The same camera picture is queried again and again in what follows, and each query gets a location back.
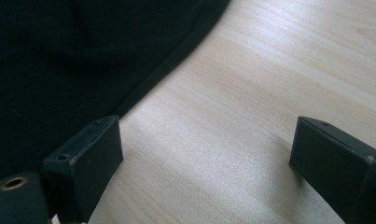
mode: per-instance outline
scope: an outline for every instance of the wood grain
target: wood grain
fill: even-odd
[[[376,1],[232,1],[120,121],[90,223],[342,223],[288,166],[298,116],[376,147]]]

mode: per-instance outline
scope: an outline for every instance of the tabletop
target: tabletop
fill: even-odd
[[[232,0],[120,120],[90,223],[343,223],[288,165],[298,116],[376,148],[375,0]]]

